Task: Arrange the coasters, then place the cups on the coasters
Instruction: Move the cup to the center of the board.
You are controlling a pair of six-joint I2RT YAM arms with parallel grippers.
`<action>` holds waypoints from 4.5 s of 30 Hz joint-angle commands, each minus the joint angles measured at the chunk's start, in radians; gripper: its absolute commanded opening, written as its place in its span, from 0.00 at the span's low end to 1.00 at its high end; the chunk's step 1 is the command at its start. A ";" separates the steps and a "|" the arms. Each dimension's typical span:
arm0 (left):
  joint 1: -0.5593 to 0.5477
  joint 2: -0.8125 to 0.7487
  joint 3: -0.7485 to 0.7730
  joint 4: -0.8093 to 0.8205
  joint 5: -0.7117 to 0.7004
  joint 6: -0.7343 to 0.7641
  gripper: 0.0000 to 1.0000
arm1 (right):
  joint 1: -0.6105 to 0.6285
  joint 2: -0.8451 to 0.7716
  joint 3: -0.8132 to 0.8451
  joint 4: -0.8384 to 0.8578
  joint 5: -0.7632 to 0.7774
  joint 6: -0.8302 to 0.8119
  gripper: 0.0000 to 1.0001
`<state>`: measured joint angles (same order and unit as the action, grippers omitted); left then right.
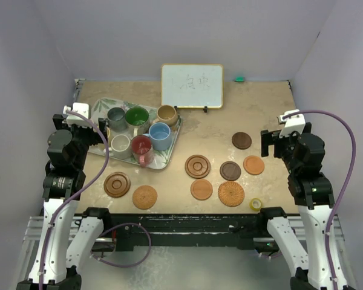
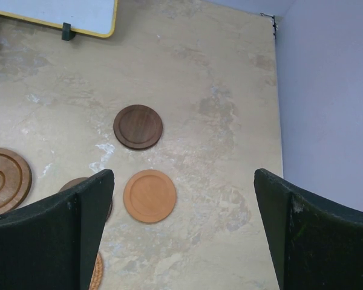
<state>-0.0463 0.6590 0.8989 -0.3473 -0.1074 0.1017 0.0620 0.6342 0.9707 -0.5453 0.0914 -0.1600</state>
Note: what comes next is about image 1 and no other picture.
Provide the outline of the dark walnut coaster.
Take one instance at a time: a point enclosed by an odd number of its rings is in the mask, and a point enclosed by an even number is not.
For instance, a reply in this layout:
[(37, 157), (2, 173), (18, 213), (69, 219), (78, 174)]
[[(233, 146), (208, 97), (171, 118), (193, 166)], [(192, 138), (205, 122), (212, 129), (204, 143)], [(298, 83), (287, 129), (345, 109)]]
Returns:
[(233, 161), (226, 161), (220, 166), (220, 175), (225, 180), (236, 181), (241, 175), (241, 168)]
[(241, 150), (246, 150), (252, 145), (252, 139), (245, 132), (237, 132), (232, 136), (232, 144)]

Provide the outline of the woven rattan coaster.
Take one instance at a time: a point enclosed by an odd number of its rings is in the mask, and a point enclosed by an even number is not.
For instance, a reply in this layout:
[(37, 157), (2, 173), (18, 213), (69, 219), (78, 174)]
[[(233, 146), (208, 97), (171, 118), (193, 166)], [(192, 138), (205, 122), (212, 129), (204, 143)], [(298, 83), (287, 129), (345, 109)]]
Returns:
[(157, 192), (149, 185), (142, 185), (138, 187), (132, 195), (133, 204), (141, 210), (150, 209), (156, 201)]
[(237, 182), (227, 181), (218, 188), (219, 200), (228, 207), (236, 207), (244, 201), (244, 189)]

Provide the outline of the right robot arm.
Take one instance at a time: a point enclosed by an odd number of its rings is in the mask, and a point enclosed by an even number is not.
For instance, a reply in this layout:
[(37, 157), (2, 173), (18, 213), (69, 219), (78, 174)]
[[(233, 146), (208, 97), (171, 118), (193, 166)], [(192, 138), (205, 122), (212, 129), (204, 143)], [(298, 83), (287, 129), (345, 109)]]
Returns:
[(324, 142), (310, 132), (281, 137), (278, 130), (261, 131), (261, 155), (269, 146), (288, 170), (288, 188), (302, 220), (302, 245), (280, 207), (263, 208), (257, 230), (272, 236), (290, 269), (291, 289), (350, 289), (344, 276), (330, 215), (335, 205), (330, 181), (321, 173)]

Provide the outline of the red pink mug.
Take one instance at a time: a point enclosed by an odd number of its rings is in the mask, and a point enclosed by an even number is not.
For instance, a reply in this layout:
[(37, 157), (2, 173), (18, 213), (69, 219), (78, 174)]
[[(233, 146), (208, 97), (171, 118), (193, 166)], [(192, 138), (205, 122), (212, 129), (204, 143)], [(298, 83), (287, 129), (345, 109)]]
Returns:
[(147, 167), (154, 160), (152, 142), (145, 135), (139, 135), (132, 139), (131, 150), (141, 167)]

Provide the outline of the brown ringed coaster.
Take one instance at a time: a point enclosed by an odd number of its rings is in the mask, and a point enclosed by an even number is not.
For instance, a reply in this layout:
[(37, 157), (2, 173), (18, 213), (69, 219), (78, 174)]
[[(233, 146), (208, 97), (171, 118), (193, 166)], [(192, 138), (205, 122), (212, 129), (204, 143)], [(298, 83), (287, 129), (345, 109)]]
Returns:
[(200, 179), (209, 174), (211, 164), (203, 155), (191, 155), (185, 162), (185, 170), (190, 177)]
[(105, 193), (112, 198), (119, 198), (125, 195), (131, 186), (131, 181), (127, 174), (114, 172), (108, 175), (103, 183)]

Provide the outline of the orange wooden coaster front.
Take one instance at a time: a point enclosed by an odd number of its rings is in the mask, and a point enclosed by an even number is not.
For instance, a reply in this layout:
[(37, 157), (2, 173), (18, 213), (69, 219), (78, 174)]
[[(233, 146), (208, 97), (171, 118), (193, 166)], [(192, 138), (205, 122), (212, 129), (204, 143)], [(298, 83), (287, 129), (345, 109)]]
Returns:
[(206, 179), (197, 179), (191, 184), (191, 195), (198, 200), (204, 201), (211, 197), (212, 184)]

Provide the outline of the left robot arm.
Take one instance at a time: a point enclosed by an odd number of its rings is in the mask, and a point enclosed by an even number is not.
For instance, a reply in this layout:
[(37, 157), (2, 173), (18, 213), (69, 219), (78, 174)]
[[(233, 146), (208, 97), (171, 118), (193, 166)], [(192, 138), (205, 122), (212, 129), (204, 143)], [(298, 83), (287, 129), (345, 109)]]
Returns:
[(89, 225), (74, 238), (73, 252), (68, 244), (71, 223), (80, 196), (89, 185), (83, 172), (90, 146), (108, 144), (107, 120), (97, 123), (68, 111), (53, 116), (55, 132), (48, 137), (43, 181), (43, 225), (39, 248), (28, 277), (18, 282), (17, 289), (80, 289), (80, 264), (90, 251), (96, 237), (112, 231), (107, 209), (89, 210)]

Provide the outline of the orange wooden coaster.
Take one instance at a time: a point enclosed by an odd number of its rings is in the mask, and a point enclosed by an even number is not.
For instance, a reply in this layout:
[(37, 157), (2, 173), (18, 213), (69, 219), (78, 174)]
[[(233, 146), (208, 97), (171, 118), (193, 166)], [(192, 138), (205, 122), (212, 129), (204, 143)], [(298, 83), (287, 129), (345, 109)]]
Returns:
[(245, 171), (251, 175), (259, 175), (264, 171), (263, 160), (255, 155), (247, 156), (243, 161)]
[(197, 179), (191, 184), (191, 195), (198, 200), (204, 201), (211, 197), (212, 184), (206, 179)]

